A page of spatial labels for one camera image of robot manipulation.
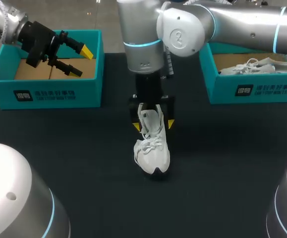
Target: black tablecloth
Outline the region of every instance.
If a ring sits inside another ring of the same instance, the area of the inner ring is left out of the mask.
[[[211,106],[198,56],[173,57],[172,171],[146,179],[124,54],[106,54],[102,108],[0,111],[0,143],[22,153],[65,206],[72,238],[266,238],[287,168],[287,104]]]

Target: shoelace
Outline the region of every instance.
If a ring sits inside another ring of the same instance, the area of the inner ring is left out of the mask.
[[[253,70],[258,70],[256,66],[254,66],[255,63],[259,62],[259,60],[251,58],[250,60],[247,61],[245,64],[238,64],[233,71],[240,71],[241,73],[250,73]]]
[[[150,133],[142,133],[143,141],[141,142],[143,154],[148,154],[151,150],[154,150],[157,146],[162,146],[162,139],[158,133],[156,136],[151,137]]]

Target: blue light ring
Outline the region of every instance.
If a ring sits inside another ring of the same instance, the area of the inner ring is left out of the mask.
[[[278,42],[279,29],[280,29],[280,24],[281,24],[280,21],[281,21],[282,16],[284,15],[286,8],[287,8],[286,6],[282,8],[279,21],[277,23],[276,33],[274,35],[274,40],[273,40],[273,53],[277,53],[277,42]]]
[[[150,43],[145,43],[145,44],[129,44],[129,43],[126,43],[124,42],[124,45],[125,46],[129,46],[129,47],[146,47],[146,46],[151,46],[151,45],[155,45],[157,43],[161,42],[160,39],[154,41],[154,42],[150,42]]]
[[[54,197],[53,197],[53,194],[52,194],[51,190],[50,190],[50,192],[51,192],[52,205],[53,205],[53,207],[52,207],[52,215],[51,215],[51,219],[50,219],[49,225],[48,225],[46,231],[44,232],[44,235],[42,236],[42,238],[45,238],[47,236],[48,232],[50,231],[53,219],[54,219],[54,211],[55,211]]]

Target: shoe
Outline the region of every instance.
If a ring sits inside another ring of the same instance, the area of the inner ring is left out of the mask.
[[[265,64],[257,67],[258,62],[259,61],[257,59],[250,59],[245,64],[238,64],[234,67],[222,69],[220,71],[220,75],[276,73],[275,67],[273,65]]]
[[[149,175],[163,175],[170,166],[164,116],[160,105],[156,110],[142,110],[139,104],[138,116],[141,122],[143,140],[134,145],[134,160]]]
[[[287,73],[287,62],[280,62],[280,61],[275,61],[271,58],[266,58],[266,59],[259,61],[256,65],[265,66],[268,64],[271,64],[275,67],[276,73]]]

